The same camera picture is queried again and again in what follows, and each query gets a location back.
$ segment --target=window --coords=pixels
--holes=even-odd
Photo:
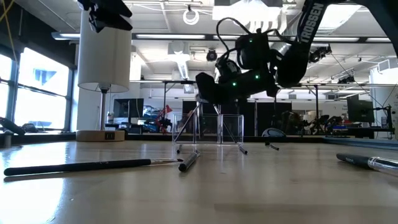
[[[66,98],[18,89],[15,123],[22,126],[32,123],[36,128],[63,129],[65,125]]]
[[[21,54],[18,83],[62,96],[68,92],[69,68],[31,49]]]
[[[5,118],[7,113],[8,85],[0,83],[0,117]]]
[[[10,80],[12,60],[9,57],[0,55],[0,78]]]

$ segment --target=lamp base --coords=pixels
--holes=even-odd
[[[115,142],[124,141],[125,131],[82,130],[76,132],[78,142]]]

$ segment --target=table surface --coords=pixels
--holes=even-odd
[[[178,164],[5,177],[0,223],[397,223],[398,178],[336,159],[337,152],[398,159],[398,152],[333,144],[198,145]],[[170,142],[56,142],[0,149],[0,167],[177,155]]]

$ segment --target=transparent container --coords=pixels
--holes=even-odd
[[[172,136],[174,143],[181,144],[242,144],[243,115],[175,114]]]

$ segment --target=white lamp shade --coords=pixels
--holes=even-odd
[[[129,91],[131,31],[105,27],[91,30],[88,12],[81,14],[78,86],[101,91],[98,85],[111,85],[112,93]]]

